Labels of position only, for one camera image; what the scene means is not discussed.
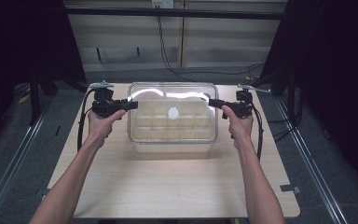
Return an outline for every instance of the wall outlet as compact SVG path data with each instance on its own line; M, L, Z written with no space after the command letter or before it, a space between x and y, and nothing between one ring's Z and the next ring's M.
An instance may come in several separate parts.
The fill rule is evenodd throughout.
M152 8L162 8L162 0L152 0Z
M173 8L173 0L162 0L163 8Z

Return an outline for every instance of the forearm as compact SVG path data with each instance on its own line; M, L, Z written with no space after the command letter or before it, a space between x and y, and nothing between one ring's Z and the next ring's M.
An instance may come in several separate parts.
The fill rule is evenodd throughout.
M279 201L262 170L250 139L240 142L239 155L250 222L284 223Z
M30 223L68 223L76 210L81 190L98 145L87 139L65 173L49 191Z

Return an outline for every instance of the black curtain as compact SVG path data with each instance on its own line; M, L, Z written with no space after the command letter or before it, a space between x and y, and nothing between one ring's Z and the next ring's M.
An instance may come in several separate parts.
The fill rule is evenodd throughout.
M324 0L287 2L261 74L264 83L271 83L272 94L281 95L298 72L323 4Z
M358 0L329 0L297 84L358 171Z
M42 87L53 79L86 82L63 7L61 0L0 0L0 118L31 74Z

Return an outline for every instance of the cable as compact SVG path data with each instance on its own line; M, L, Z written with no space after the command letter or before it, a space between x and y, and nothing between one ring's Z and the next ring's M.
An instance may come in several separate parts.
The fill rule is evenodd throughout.
M249 74L250 78L249 81L252 79L252 76L250 74L250 72L254 71L256 68L263 66L263 63L254 63L251 64L248 68L247 71L244 72L237 72L237 73L223 73L223 72L208 72L208 71L195 71L195 72L178 72L178 71L174 71L170 65L170 62L168 60L168 56L167 56L167 51L165 49L165 43L164 43L164 37L162 34L162 25L161 25L161 17L158 17L158 32L159 32L159 41L160 41L160 51L161 51L161 57L162 57L162 61L165 65L165 67L171 71L174 75L176 75L177 77L184 79L186 81L190 81L190 82L195 82L192 79L186 78L186 77L181 77L180 75L191 75L191 74L205 74L205 73L209 73L209 74L216 74L216 75L226 75L226 76L236 76L236 75L243 75L243 74Z
M280 132L280 133L276 133L273 136L277 136L280 134L283 134L282 136L280 136L279 138L275 139L275 143L281 141L287 134L289 134L290 132L292 132L293 130L297 129L298 125L301 122L301 118L302 118L302 110L303 110L303 105L304 105L304 95L302 93L300 93L300 100L298 101L297 104L297 114L295 115L295 123L293 125L293 127L285 132Z
M317 16L317 19L316 19L316 22L313 24L312 28L311 28L311 31L310 31L310 35L309 35L309 38L307 38L307 42L306 42L306 45L305 45L305 48L304 50L302 51L301 55L299 55L300 57L300 61L299 61L299 66L304 62L304 58L306 56L306 52L307 50L309 49L310 47L310 42L311 42L311 39L315 33L315 30L317 28L317 24L319 23L321 17L322 17L322 11L325 7L327 3L327 0L324 0L323 4L322 4L322 7L321 7L321 10L319 10L319 13L318 13L318 16ZM301 121L301 118L302 118L302 107L303 107L303 103L304 103L304 95L302 92L300 92L300 100L298 102L298 105L297 105L297 115L295 116L295 119L296 117L298 117L297 120L295 120L295 124L294 124L294 127L291 128L290 130L288 130L283 136L279 137L278 139L275 140L275 143L277 143L278 141L280 141L281 139L283 139L287 134L289 134L291 131L293 131L294 129L296 129Z
M263 146L263 120L261 119L261 115L260 112L255 108L255 105L252 101L252 99L249 99L249 97L244 94L244 97L247 98L247 102L249 102L249 104L251 105L252 109L255 112L255 117L257 119L257 124L258 124L258 144L257 144L257 158L260 160L261 159L261 150L262 150L262 146Z
M93 91L95 91L94 89L91 89L89 91L86 92L86 95L83 98L83 104L82 104L82 108L81 108L81 114L80 114L80 121L79 121L79 130L77 133L77 151L81 148L81 146L83 145L83 128L84 128L84 121L86 119L86 114L90 111L86 110L86 102L87 102L87 98L89 98L90 93L92 93Z
M267 123L282 123L289 121L289 119L276 119L276 120L268 120Z

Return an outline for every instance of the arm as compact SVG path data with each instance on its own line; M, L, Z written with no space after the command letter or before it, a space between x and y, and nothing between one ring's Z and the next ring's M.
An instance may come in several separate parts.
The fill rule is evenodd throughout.
M89 112L89 136L65 173L37 208L30 223L69 223L76 210L87 173L104 139L112 132L112 124L125 114L116 112L106 119Z
M253 117L239 119L228 106L224 105L222 109L229 117L229 132L234 135L234 146L240 155L250 223L284 223L281 206L264 175L252 143Z

